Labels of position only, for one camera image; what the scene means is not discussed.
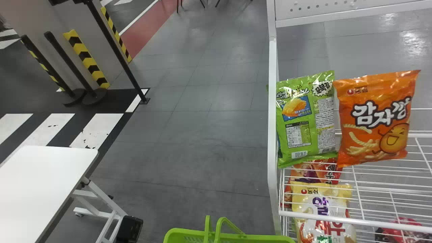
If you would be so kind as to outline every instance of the nutrition facts label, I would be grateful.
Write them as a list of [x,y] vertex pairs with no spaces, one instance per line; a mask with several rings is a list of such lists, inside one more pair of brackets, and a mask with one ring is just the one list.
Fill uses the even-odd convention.
[[285,127],[289,148],[311,145],[308,121],[286,124]]
[[334,139],[333,97],[314,101],[315,121],[318,133],[320,153],[333,151],[336,148]]

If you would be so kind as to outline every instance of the basket handle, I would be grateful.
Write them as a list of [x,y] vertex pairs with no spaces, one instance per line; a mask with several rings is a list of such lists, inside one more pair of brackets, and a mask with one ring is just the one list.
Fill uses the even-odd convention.
[[204,228],[204,243],[209,242],[209,235],[213,233],[212,222],[210,221],[210,215],[206,216],[206,227]]
[[240,235],[243,235],[243,236],[246,236],[246,234],[243,231],[241,231],[235,224],[233,224],[231,221],[229,221],[228,218],[221,217],[221,218],[219,218],[219,220],[217,221],[217,224],[216,224],[216,236],[215,236],[214,243],[219,243],[220,231],[222,229],[222,224],[223,223],[226,223],[236,233],[238,233]]

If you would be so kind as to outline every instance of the white wire shelf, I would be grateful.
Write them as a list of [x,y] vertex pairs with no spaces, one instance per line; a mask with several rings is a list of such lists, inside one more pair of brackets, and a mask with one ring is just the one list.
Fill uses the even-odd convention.
[[[428,132],[425,133],[425,137],[431,137],[432,131],[425,132]],[[293,167],[282,169],[278,201],[282,234],[296,238],[295,229],[292,229],[290,221],[292,217],[353,224],[356,228],[358,243],[379,243],[379,240],[375,240],[375,234],[377,234],[375,231],[379,227],[432,233],[432,145],[422,145],[423,136],[417,135],[418,133],[411,133],[406,158],[345,167],[340,172],[339,179],[332,179],[338,181],[339,184],[352,186],[350,189],[352,198],[347,198],[349,204],[346,207],[350,218],[293,212],[287,207],[293,203],[284,201],[284,196],[293,196],[295,193],[284,192],[284,188],[288,185],[290,178],[293,181],[299,177],[291,176]],[[309,171],[311,169],[295,168],[295,170]],[[403,220],[392,223],[398,218],[414,219],[422,226],[406,224]],[[410,237],[404,236],[403,239],[406,242]],[[432,243],[432,240],[424,240],[425,243]]]
[[[269,29],[269,103],[267,180],[271,211],[276,234],[296,238],[291,229],[290,218],[335,221],[353,224],[357,243],[380,242],[375,240],[379,228],[392,228],[411,232],[432,233],[432,131],[425,121],[415,119],[415,112],[431,111],[432,108],[412,108],[407,157],[350,166],[343,169],[340,184],[352,186],[352,198],[347,209],[350,218],[292,212],[283,207],[284,188],[292,168],[278,174],[276,137],[276,83],[279,79],[279,62],[276,29],[285,26],[304,25],[315,22],[350,19],[432,7],[432,0],[267,0]],[[339,119],[335,110],[335,127]],[[416,220],[422,226],[392,223],[398,218]],[[419,243],[403,235],[403,243]],[[423,240],[421,243],[432,243]]]

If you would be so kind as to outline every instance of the hazard stripe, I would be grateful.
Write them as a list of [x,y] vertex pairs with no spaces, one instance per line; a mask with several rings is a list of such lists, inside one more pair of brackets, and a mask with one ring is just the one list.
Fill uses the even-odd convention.
[[93,80],[96,81],[101,88],[109,88],[110,84],[106,80],[105,75],[97,65],[95,59],[92,57],[87,47],[79,38],[77,32],[73,29],[68,33],[64,33],[63,36],[66,38],[67,41],[69,41],[75,53],[78,55],[84,66],[92,75]]
[[131,62],[132,61],[132,57],[129,55],[129,52],[126,49],[126,45],[121,40],[120,34],[117,32],[117,29],[115,28],[114,23],[112,22],[112,19],[111,19],[111,17],[108,14],[107,9],[105,7],[102,7],[101,11],[102,11],[102,15],[105,16],[105,19],[108,22],[108,26],[110,27],[110,29],[114,33],[115,39],[120,44],[121,50],[123,51],[124,55],[126,56],[127,61]]
[[48,63],[48,61],[45,59],[45,57],[38,58],[36,56],[36,54],[34,53],[34,51],[32,51],[32,50],[29,49],[29,46],[27,46],[26,44],[24,44],[24,45],[27,48],[27,50],[30,52],[30,54],[32,55],[32,57],[34,57],[38,61],[39,65],[45,70],[45,72],[48,73],[48,75],[50,76],[50,78],[59,86],[60,90],[64,91],[64,88],[60,85],[60,83],[57,81],[57,78],[55,77],[56,74],[54,74],[54,73],[57,73],[57,72],[54,69],[53,70],[49,70],[47,68],[47,66],[51,67],[51,65]]

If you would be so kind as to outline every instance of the table leg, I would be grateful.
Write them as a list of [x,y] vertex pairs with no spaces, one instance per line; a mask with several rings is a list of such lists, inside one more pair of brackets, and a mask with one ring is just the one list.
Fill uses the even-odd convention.
[[[75,190],[72,193],[72,196],[85,207],[85,208],[76,207],[74,208],[73,211],[75,212],[76,215],[80,217],[83,215],[90,215],[90,216],[101,217],[106,219],[107,222],[105,223],[102,232],[99,234],[96,243],[114,242],[118,230],[120,228],[121,221],[123,217],[127,215],[126,212],[123,211],[123,209],[121,209],[120,206],[118,206],[108,195],[106,195],[105,192],[103,192],[95,183],[93,183],[86,177],[83,177],[82,182],[84,185],[87,185],[91,191]],[[87,201],[86,198],[103,200],[112,209],[112,212],[107,213],[107,212],[99,211],[89,201]],[[108,240],[105,236],[114,220],[117,220],[118,222]]]

